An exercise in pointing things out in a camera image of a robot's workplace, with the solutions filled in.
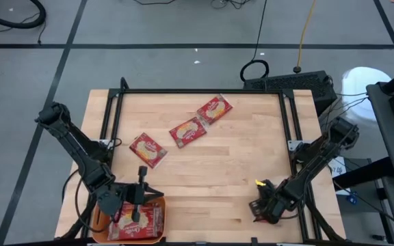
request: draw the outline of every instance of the gray floor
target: gray floor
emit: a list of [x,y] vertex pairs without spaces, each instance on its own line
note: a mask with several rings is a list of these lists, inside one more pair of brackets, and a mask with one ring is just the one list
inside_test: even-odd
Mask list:
[[[133,88],[241,88],[239,71],[254,50],[201,47],[255,43],[264,5],[264,1],[252,0],[240,10],[231,5],[214,10],[210,0],[149,6],[129,0],[87,0],[74,44],[189,45],[181,49],[97,46],[71,49],[67,59],[62,59],[64,49],[70,47],[65,44],[79,6],[86,0],[41,2],[48,11],[42,43],[45,48],[47,44],[61,44],[56,49],[29,45],[36,44],[41,27],[0,33],[0,226],[36,129],[33,119],[43,108],[53,81],[58,83],[54,100],[68,105],[77,125],[82,121],[89,91],[116,87],[121,76]],[[394,30],[394,4],[380,2]],[[260,43],[282,46],[259,49],[257,57],[269,62],[271,75],[292,73],[297,50],[284,45],[299,42],[311,3],[268,1]],[[36,12],[28,1],[0,0],[0,16],[11,21],[21,21]],[[24,44],[24,49],[14,49],[11,44]],[[394,77],[394,44],[373,0],[317,0],[305,44],[350,45],[345,49],[319,46],[303,52],[302,71],[325,70],[334,78],[338,92],[343,73],[357,66],[377,68]],[[376,46],[360,49],[358,44]],[[61,77],[55,76],[59,63],[64,65]],[[251,67],[246,77],[261,73],[260,67]],[[369,135],[379,140],[365,144],[364,136],[346,155],[373,160],[386,156],[379,130],[372,129]],[[42,134],[11,224],[7,232],[0,232],[2,239],[6,236],[5,244],[53,238],[61,188],[70,164],[62,147],[48,133]],[[369,235],[383,234],[377,214],[344,213],[343,222],[347,237],[356,242],[374,243]]]

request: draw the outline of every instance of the black metal frame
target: black metal frame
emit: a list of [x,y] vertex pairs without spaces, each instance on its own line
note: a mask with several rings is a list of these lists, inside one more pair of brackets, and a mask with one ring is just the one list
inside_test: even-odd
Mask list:
[[[299,118],[298,118],[298,112],[296,109],[296,102],[294,98],[294,93],[293,90],[245,90],[245,89],[130,89],[129,86],[127,85],[127,82],[125,81],[124,78],[121,78],[120,81],[120,88],[118,89],[109,89],[108,95],[107,95],[107,102],[106,102],[106,108],[105,108],[105,114],[103,117],[103,123],[101,127],[101,134],[100,134],[100,139],[106,139],[107,136],[107,127],[109,125],[109,120],[110,120],[110,113],[111,113],[111,108],[112,104],[115,98],[117,98],[117,103],[116,103],[116,110],[115,110],[115,116],[114,116],[114,123],[112,125],[112,130],[111,130],[111,139],[115,139],[118,134],[118,127],[119,127],[119,121],[120,121],[120,114],[121,114],[121,109],[122,109],[122,101],[124,98],[125,94],[276,94],[279,97],[279,103],[280,103],[280,112],[281,112],[281,118],[283,121],[283,126],[284,126],[284,132],[285,132],[285,142],[287,145],[287,153],[289,155],[290,159],[290,150],[288,146],[288,141],[291,140],[291,133],[290,133],[290,127],[289,127],[289,122],[288,122],[288,117],[287,117],[287,110],[285,106],[285,97],[289,99],[290,103],[290,109],[291,109],[291,114],[293,116],[293,125],[294,125],[294,131],[296,134],[296,139],[297,140],[302,140],[302,132],[300,130],[300,123],[299,123]],[[296,164],[292,163],[290,161],[290,168],[291,168],[291,174],[294,175],[297,173],[296,169]],[[315,203],[314,201],[314,195],[313,195],[313,190],[311,187],[311,184],[307,188],[306,192],[306,198],[312,203]],[[300,223],[300,231],[302,234],[302,242],[306,244],[314,244],[314,245],[352,245],[352,246],[357,246],[357,245],[366,245],[368,244],[360,244],[360,243],[350,243],[350,242],[334,242],[334,241],[327,241],[327,240],[322,240],[321,237],[321,230],[319,227],[319,224],[317,221],[311,217],[311,221],[313,222],[313,229],[314,229],[314,235],[315,238],[309,238],[308,235],[308,230],[306,227],[306,220],[305,220],[305,214],[303,210],[299,210],[299,223]],[[227,245],[234,245],[234,246],[273,246],[273,245],[278,245],[279,243],[258,243],[257,238],[252,237],[251,243],[210,243],[210,242],[189,242],[189,243],[167,243],[166,238],[162,238],[162,240],[156,245],[158,246],[188,246],[188,245],[204,245],[204,246],[227,246]],[[34,245],[34,246],[39,246],[39,245],[87,245],[88,243],[91,243],[92,239],[88,238],[88,230],[83,227],[81,231],[81,238],[77,239],[71,239],[71,240],[57,240],[57,241],[49,241],[49,242],[37,242],[37,243],[28,243],[28,244],[21,244],[21,245]]]

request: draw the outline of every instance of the snack package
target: snack package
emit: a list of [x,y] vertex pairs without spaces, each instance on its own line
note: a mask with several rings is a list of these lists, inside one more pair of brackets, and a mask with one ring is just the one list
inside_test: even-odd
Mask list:
[[[140,206],[140,221],[137,223],[131,219],[133,205],[124,204],[118,223],[112,223],[109,227],[107,240],[133,240],[160,236],[163,232],[161,209],[158,204]],[[118,215],[119,213],[116,213],[115,220],[118,219]]]
[[170,134],[175,140],[177,146],[182,148],[188,143],[206,134],[206,130],[203,127],[202,122],[200,122],[197,117],[194,117],[180,126],[170,130]]
[[168,153],[146,133],[142,133],[129,148],[153,169],[160,164]]
[[231,109],[232,105],[220,94],[199,108],[197,114],[208,124],[213,124]]

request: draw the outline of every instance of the orange tray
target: orange tray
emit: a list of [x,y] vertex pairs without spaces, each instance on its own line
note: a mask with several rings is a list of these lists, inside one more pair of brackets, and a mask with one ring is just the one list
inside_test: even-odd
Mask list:
[[[109,228],[104,230],[103,232],[93,232],[92,233],[92,238],[97,242],[97,243],[102,243],[102,244],[154,244],[157,243],[161,240],[163,237],[163,234],[165,233],[165,222],[166,222],[166,202],[164,197],[159,197],[154,200],[149,201],[148,203],[158,203],[160,207],[162,207],[162,214],[163,214],[163,231],[162,233],[157,237],[157,238],[150,238],[150,239],[141,239],[141,240],[115,240],[115,241],[109,241],[107,240],[107,237],[109,236]],[[92,228],[95,230],[101,230],[103,229],[107,224],[110,222],[110,216],[107,216],[103,214],[98,205],[95,206],[94,209],[94,216],[93,216],[93,223],[92,223]]]

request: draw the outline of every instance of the wooden table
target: wooden table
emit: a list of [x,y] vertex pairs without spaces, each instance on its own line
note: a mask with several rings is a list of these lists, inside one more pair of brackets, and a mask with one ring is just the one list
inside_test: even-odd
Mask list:
[[[148,169],[146,177],[150,186],[165,193],[167,241],[249,243],[251,237],[257,237],[260,243],[302,242],[297,218],[276,225],[253,223],[248,208],[248,203],[258,198],[255,179],[278,184],[290,175],[277,95],[225,94],[234,108],[205,136],[183,149],[177,148],[168,131],[192,118],[214,96],[125,94],[118,129],[122,145],[116,148],[112,165],[117,181],[137,182],[137,169],[145,164],[130,151],[129,144],[145,132],[169,152],[157,169]],[[91,139],[99,138],[106,101],[107,90],[90,92],[81,130]],[[321,132],[311,92],[295,91],[295,103],[303,138],[318,138]],[[287,115],[295,139],[291,112]],[[76,168],[73,163],[71,171]],[[77,220],[74,196],[78,181],[77,174],[68,183],[56,236],[63,235]],[[345,237],[333,187],[328,169],[313,180],[317,208],[337,234]],[[87,196],[83,187],[79,192],[80,209],[85,207]],[[284,216],[295,213],[286,212]],[[307,210],[306,218],[310,224]],[[314,237],[312,228],[308,225],[310,238]]]

